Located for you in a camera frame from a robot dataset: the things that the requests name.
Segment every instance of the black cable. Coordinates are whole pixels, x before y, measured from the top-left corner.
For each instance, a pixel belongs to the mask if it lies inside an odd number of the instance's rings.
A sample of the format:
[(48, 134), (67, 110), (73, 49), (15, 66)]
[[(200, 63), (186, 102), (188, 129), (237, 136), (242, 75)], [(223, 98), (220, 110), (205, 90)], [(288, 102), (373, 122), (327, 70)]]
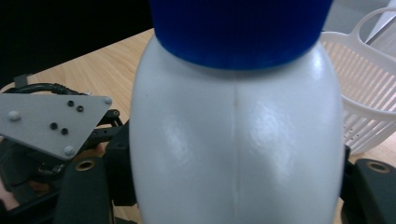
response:
[(77, 91), (73, 91), (68, 89), (66, 86), (54, 83), (37, 83), (37, 84), (31, 84), (27, 85), (21, 88), (11, 88), (6, 90), (4, 93), (33, 93), (33, 92), (38, 92), (38, 91), (50, 91), (55, 94), (60, 94), (60, 95), (81, 95), (82, 93), (79, 93)]

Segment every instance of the wood grain surface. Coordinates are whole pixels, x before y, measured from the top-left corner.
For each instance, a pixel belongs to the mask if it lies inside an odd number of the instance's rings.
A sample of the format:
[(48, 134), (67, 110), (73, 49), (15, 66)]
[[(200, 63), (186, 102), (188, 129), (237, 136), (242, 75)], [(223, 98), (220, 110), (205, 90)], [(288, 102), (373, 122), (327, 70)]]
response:
[[(108, 95), (113, 98), (112, 108), (120, 111), (122, 121), (129, 118), (134, 74), (145, 46), (153, 30), (148, 30), (117, 42), (113, 45), (91, 52), (75, 60), (52, 67), (29, 77), (29, 83), (59, 83), (76, 91), (91, 91), (92, 95)], [(369, 158), (396, 166), (396, 134), (378, 147), (351, 157), (352, 161)], [(334, 223), (341, 223), (339, 210), (334, 216)], [(128, 220), (143, 223), (137, 206), (115, 207), (115, 215)]]

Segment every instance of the white plastic bottle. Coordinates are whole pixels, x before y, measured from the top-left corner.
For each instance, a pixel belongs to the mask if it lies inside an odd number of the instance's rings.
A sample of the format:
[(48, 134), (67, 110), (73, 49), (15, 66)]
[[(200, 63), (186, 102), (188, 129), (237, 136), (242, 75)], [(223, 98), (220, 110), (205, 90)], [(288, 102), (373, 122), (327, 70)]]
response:
[(331, 223), (343, 129), (322, 46), (276, 66), (224, 68), (230, 59), (187, 62), (157, 35), (139, 64), (130, 121), (145, 224)]

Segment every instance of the basket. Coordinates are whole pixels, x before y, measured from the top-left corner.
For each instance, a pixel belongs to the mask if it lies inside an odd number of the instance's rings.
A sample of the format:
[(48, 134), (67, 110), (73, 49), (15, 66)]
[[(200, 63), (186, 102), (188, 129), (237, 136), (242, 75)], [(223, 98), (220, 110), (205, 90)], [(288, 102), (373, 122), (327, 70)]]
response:
[(320, 41), (338, 75), (344, 104), (344, 143), (352, 154), (376, 147), (396, 131), (396, 61), (364, 44), (360, 29), (381, 8), (358, 22), (351, 34), (323, 32)]

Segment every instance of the bottle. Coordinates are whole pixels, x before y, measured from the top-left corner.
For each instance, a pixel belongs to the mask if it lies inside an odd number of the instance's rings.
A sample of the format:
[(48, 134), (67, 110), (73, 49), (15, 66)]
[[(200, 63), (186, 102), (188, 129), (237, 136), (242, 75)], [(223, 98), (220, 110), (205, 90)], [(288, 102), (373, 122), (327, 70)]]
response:
[(331, 1), (151, 0), (130, 119), (146, 224), (332, 223), (341, 95)]

